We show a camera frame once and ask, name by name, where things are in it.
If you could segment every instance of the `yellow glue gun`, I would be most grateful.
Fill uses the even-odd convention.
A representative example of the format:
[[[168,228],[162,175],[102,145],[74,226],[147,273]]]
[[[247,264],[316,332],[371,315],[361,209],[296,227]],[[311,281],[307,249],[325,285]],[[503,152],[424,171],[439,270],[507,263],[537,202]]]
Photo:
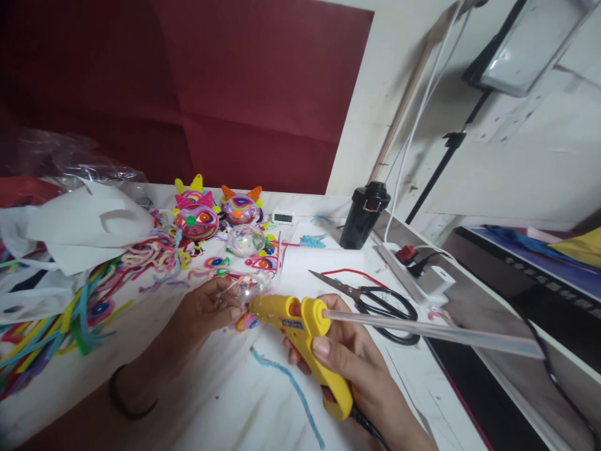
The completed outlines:
[[[288,337],[321,385],[326,411],[336,420],[346,419],[352,409],[348,382],[319,363],[311,350],[313,337],[324,336],[330,329],[332,321],[322,315],[326,304],[321,299],[304,298],[301,303],[294,296],[259,296],[249,309],[259,321],[273,324]]]

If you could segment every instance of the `black thermos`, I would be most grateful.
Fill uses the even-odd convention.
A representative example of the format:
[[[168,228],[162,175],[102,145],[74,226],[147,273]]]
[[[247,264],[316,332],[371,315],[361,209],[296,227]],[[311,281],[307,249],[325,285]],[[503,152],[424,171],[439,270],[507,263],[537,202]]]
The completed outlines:
[[[352,194],[352,206],[342,230],[340,245],[345,249],[361,249],[376,225],[376,221],[390,203],[386,184],[370,182]]]

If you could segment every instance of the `white cable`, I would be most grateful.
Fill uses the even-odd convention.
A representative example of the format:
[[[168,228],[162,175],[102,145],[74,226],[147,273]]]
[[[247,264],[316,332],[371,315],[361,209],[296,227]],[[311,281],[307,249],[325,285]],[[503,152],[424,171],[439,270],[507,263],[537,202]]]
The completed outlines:
[[[405,157],[407,156],[407,153],[409,153],[409,149],[411,148],[411,144],[413,142],[413,137],[415,135],[415,131],[418,128],[418,123],[419,123],[419,119],[421,118],[421,114],[423,113],[423,111],[426,107],[426,103],[429,100],[430,88],[432,87],[432,84],[434,81],[434,76],[436,75],[436,70],[438,69],[438,63],[440,62],[440,59],[442,57],[444,47],[446,46],[446,43],[449,40],[449,36],[451,36],[451,30],[453,29],[453,25],[455,24],[457,17],[459,16],[459,12],[461,10],[461,7],[463,6],[463,3],[464,2],[461,1],[459,3],[459,5],[457,5],[457,8],[455,9],[455,13],[453,14],[451,23],[449,24],[449,28],[447,29],[447,31],[444,35],[443,42],[440,44],[438,54],[436,55],[436,60],[434,61],[434,67],[432,69],[430,79],[428,80],[428,85],[426,87],[426,91],[424,92],[423,99],[419,106],[418,114],[416,115],[415,122],[413,123],[413,128],[411,129],[411,133],[409,134],[409,138],[406,141],[406,149],[405,149],[405,152],[403,152],[403,157],[401,158],[401,165],[399,167],[399,175],[397,177],[396,186],[394,188],[393,208],[390,211],[390,218],[388,220],[388,224],[386,225],[386,231],[384,232],[384,242],[388,242],[388,230],[390,230],[390,224],[392,223],[393,218],[394,218],[394,210],[396,208],[397,196],[398,196],[398,192],[399,192],[399,187],[401,185],[401,176],[403,174],[403,163],[405,161]]]
[[[451,58],[453,57],[453,53],[455,53],[455,49],[457,48],[457,44],[459,44],[459,40],[461,39],[461,36],[463,35],[463,31],[465,30],[465,26],[468,24],[468,20],[470,19],[470,14],[471,14],[471,8],[465,14],[465,19],[463,20],[463,24],[461,25],[461,29],[459,30],[459,34],[457,35],[457,40],[455,41],[455,44],[453,45],[453,48],[451,49],[451,52],[449,53],[449,56],[447,57],[446,61],[444,62],[443,68],[440,69],[440,73],[438,74],[438,78],[436,79],[436,81],[432,85],[432,89],[430,90],[430,93],[428,94],[428,99],[426,100],[426,106],[430,102],[430,99],[432,98],[432,94],[434,94],[435,89],[438,87],[438,83],[442,79],[442,77],[444,75],[444,71],[446,70],[446,67],[449,65],[449,61],[451,61]],[[393,163],[390,165],[390,169],[391,170],[388,172],[388,175],[386,176],[386,179],[385,179],[384,183],[388,183],[388,178],[390,177],[390,175],[393,172],[392,168],[396,164],[396,161],[398,160],[399,155],[402,154],[403,149],[405,149],[405,146],[407,145],[408,142],[409,142],[409,137],[407,137],[407,139],[405,139],[405,143],[401,146],[401,149],[399,150],[399,153],[396,154],[396,156],[395,156],[395,158],[393,160]]]
[[[450,259],[457,261],[457,259],[455,257],[453,257],[449,252],[447,252],[444,249],[441,249],[440,247],[429,246],[427,244],[421,244],[420,246],[413,246],[413,249],[415,249],[416,251],[418,249],[432,249],[433,251],[440,252],[440,253],[446,255],[447,257],[449,257]]]

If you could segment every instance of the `lamp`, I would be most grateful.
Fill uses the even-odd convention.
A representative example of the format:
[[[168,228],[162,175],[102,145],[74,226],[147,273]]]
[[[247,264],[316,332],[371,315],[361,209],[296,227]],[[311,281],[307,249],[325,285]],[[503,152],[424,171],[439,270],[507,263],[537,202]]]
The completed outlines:
[[[466,130],[494,91],[524,97],[544,78],[576,32],[598,5],[598,0],[518,0],[505,23],[461,79],[482,96],[460,132],[447,133],[448,150],[406,219],[410,224],[444,168],[466,136]]]

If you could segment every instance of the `digital timer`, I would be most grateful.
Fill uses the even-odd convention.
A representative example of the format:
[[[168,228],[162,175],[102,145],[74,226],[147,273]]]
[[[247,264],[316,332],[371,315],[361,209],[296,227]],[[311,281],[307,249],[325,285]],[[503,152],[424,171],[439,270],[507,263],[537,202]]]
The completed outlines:
[[[271,215],[271,221],[278,224],[292,224],[294,221],[294,213],[274,211]]]

